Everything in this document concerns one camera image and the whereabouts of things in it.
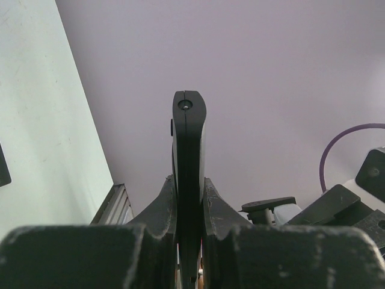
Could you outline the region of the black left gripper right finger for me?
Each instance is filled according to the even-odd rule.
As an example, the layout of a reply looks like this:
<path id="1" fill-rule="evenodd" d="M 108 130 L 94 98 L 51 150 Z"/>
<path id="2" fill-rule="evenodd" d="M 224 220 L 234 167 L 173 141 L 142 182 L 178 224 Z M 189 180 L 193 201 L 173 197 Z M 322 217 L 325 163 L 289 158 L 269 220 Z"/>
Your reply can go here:
<path id="1" fill-rule="evenodd" d="M 210 179 L 203 224 L 206 288 L 384 287 L 384 259 L 360 229 L 253 225 Z"/>

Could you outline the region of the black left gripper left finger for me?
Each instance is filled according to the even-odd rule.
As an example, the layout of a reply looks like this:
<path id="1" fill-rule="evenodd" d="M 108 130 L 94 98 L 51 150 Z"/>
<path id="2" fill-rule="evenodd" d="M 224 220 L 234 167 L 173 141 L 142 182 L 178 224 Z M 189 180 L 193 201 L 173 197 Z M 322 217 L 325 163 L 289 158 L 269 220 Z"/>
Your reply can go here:
<path id="1" fill-rule="evenodd" d="M 1 241 L 2 288 L 174 288 L 174 181 L 125 225 L 24 226 Z"/>

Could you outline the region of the black remote battery cover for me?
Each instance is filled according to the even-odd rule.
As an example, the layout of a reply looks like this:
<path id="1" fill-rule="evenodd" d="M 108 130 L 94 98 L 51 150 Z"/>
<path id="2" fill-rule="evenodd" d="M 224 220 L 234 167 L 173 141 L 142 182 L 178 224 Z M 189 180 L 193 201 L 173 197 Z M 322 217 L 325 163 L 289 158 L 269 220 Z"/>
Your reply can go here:
<path id="1" fill-rule="evenodd" d="M 0 146 L 0 186 L 3 187 L 11 183 L 11 176 L 5 160 L 5 156 Z"/>

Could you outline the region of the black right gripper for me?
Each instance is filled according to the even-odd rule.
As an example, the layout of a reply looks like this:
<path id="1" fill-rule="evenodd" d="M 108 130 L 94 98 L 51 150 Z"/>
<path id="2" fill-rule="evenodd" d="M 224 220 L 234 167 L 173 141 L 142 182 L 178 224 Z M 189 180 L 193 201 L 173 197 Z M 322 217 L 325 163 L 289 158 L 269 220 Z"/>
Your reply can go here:
<path id="1" fill-rule="evenodd" d="M 335 185 L 304 210 L 294 197 L 280 197 L 244 204 L 241 215 L 254 225 L 353 226 L 384 237 L 384 198 L 355 184 Z"/>

